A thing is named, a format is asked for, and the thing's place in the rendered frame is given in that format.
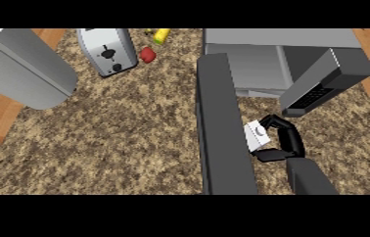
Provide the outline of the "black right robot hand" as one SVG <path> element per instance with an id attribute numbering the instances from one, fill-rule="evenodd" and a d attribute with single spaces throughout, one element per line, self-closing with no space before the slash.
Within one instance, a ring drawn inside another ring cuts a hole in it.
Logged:
<path id="1" fill-rule="evenodd" d="M 280 148 L 270 148 L 252 151 L 252 155 L 262 163 L 283 161 L 289 158 L 305 157 L 305 147 L 298 129 L 290 121 L 277 115 L 267 115 L 259 124 L 264 129 L 277 129 Z"/>

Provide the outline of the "dark grey microwave door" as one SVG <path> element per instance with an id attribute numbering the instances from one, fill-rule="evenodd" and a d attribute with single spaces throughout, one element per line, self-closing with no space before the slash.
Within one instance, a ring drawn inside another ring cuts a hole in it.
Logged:
<path id="1" fill-rule="evenodd" d="M 255 172 L 225 54 L 196 62 L 196 125 L 205 195 L 255 195 Z"/>

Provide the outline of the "grey microwave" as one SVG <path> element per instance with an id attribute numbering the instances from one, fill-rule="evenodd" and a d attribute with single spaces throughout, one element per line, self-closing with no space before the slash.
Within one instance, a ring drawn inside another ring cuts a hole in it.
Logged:
<path id="1" fill-rule="evenodd" d="M 272 97 L 298 118 L 370 77 L 349 28 L 206 28 L 203 53 L 224 54 L 240 96 Z"/>

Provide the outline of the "red pepper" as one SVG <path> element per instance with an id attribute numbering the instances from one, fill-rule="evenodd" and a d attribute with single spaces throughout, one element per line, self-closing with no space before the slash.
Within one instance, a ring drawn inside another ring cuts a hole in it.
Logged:
<path id="1" fill-rule="evenodd" d="M 156 58 L 156 53 L 155 51 L 152 50 L 150 47 L 144 47 L 140 51 L 140 54 L 138 54 L 138 57 L 141 59 L 141 61 L 149 64 L 155 58 Z"/>

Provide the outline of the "silver toaster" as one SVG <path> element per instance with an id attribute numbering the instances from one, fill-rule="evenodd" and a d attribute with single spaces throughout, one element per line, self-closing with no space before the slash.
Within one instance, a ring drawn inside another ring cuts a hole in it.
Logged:
<path id="1" fill-rule="evenodd" d="M 101 77 L 132 69 L 135 49 L 127 28 L 78 28 L 78 42 Z"/>

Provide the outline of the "grey rounded appliance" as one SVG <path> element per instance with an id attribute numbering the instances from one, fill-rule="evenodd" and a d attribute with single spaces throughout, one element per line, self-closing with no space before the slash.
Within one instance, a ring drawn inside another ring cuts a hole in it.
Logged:
<path id="1" fill-rule="evenodd" d="M 0 28 L 0 94 L 34 108 L 72 95 L 76 72 L 29 28 Z"/>

